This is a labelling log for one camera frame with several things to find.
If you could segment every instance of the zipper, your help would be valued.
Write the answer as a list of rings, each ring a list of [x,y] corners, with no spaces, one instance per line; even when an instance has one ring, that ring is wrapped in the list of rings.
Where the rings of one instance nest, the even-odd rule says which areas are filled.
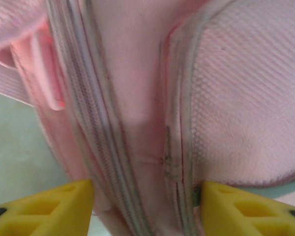
[[[112,101],[91,4],[84,2],[86,14],[82,15],[77,0],[48,1],[55,46],[77,119],[94,161],[102,170],[110,197],[134,235],[152,235],[125,147],[118,109]]]
[[[164,68],[167,78],[167,136],[165,144],[167,191],[175,206],[177,220],[186,236],[198,236],[192,204],[192,163],[185,158],[185,145],[175,137],[182,136],[181,127],[181,84],[185,72],[184,57],[187,52],[188,39],[184,39],[189,24],[185,22],[172,32],[168,38],[169,50],[164,50],[167,65]]]

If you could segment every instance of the pink fabric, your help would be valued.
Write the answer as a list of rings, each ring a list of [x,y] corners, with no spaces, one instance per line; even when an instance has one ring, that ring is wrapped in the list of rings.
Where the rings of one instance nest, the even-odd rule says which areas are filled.
[[[295,58],[288,61],[291,66],[282,70],[278,65],[280,60],[275,60],[282,57],[281,54],[263,54],[268,46],[264,42],[272,35],[265,33],[268,29],[262,28],[262,22],[271,21],[272,15],[264,12],[261,17],[258,12],[271,11],[273,1],[264,1],[266,8],[262,8],[261,2],[258,2],[258,8],[258,4],[249,0],[235,1],[235,5],[229,2],[92,1],[112,85],[111,91],[103,93],[113,93],[116,97],[113,105],[120,112],[125,133],[123,144],[129,150],[128,157],[138,183],[144,209],[142,215],[147,217],[153,235],[197,234],[194,229],[183,233],[179,224],[185,228],[185,222],[180,222],[179,218],[184,218],[187,224],[192,223],[193,212],[186,209],[192,209],[192,186],[203,179],[262,186],[278,183],[276,180],[284,176],[292,179],[295,175],[295,152],[289,156],[291,150],[295,151],[295,107],[291,105],[295,102],[295,93],[277,96],[275,101],[279,104],[273,104],[275,112],[263,121],[258,117],[269,114],[267,109],[271,104],[267,103],[266,110],[262,107],[256,110],[251,101],[259,102],[265,94],[237,98],[236,105],[232,103],[236,94],[241,95],[232,90],[232,86],[240,85],[238,90],[255,91],[254,80],[269,74],[268,70],[259,70],[266,62],[267,67],[277,66],[268,76],[271,83],[273,74],[280,71],[281,79],[271,85],[277,91],[293,89],[295,92]],[[280,2],[279,5],[285,4],[285,7],[274,7],[272,12],[279,15],[280,10],[290,7],[292,18],[295,1]],[[83,1],[79,3],[85,13]],[[256,24],[249,25],[250,19]],[[201,41],[197,38],[202,32],[199,25],[210,20]],[[73,106],[76,98],[71,96],[70,85],[62,71],[55,67],[58,57],[46,23],[45,1],[0,0],[0,64],[17,68],[23,82],[15,80],[16,86],[12,86],[22,88],[24,84],[49,146],[70,179],[93,178],[97,194],[95,210],[106,226],[114,235],[132,235],[122,208],[117,200],[113,202],[110,186],[103,184],[106,183],[104,172],[109,170],[102,170],[94,161],[93,144],[88,142],[81,128],[80,114]],[[289,21],[281,21],[270,32],[281,33],[280,26],[282,30],[293,29],[290,33],[294,37],[285,37],[281,44],[290,46],[293,42],[293,49],[286,50],[294,50],[295,55],[295,26]],[[249,38],[236,35],[249,35]],[[242,42],[250,48],[234,47],[226,53],[223,50]],[[256,62],[257,67],[250,68],[255,61],[247,58],[255,52],[259,53],[255,60],[266,61]],[[249,76],[241,76],[241,71],[247,69]],[[289,86],[282,78],[290,76],[290,71],[293,83]],[[20,97],[20,89],[8,91],[11,87],[1,93]],[[249,111],[256,111],[256,117]],[[247,140],[245,135],[248,134],[251,139]],[[283,148],[285,143],[290,143],[288,148]],[[251,150],[259,152],[249,155]],[[188,166],[189,158],[192,158],[191,166]],[[95,172],[102,177],[100,180],[93,177]]]

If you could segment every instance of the pink bag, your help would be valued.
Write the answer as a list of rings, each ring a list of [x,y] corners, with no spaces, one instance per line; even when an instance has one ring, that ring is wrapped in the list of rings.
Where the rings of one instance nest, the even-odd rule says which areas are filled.
[[[199,235],[205,179],[295,180],[295,0],[0,0],[0,63],[113,235]]]

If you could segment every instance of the yellow plastic object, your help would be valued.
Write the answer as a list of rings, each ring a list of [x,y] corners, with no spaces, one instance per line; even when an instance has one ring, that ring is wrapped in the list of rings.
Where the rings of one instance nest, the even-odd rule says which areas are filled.
[[[206,236],[295,236],[295,207],[227,185],[204,182]]]
[[[94,202],[90,180],[0,205],[0,236],[86,236]]]

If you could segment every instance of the pink mesh fabric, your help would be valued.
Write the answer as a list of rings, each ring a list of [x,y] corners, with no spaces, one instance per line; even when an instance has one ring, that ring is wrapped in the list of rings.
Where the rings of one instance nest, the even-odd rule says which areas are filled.
[[[205,26],[191,86],[194,181],[295,177],[295,0],[238,0]]]
[[[22,79],[15,71],[10,43],[36,30],[46,20],[43,0],[0,0],[0,93],[30,103]]]

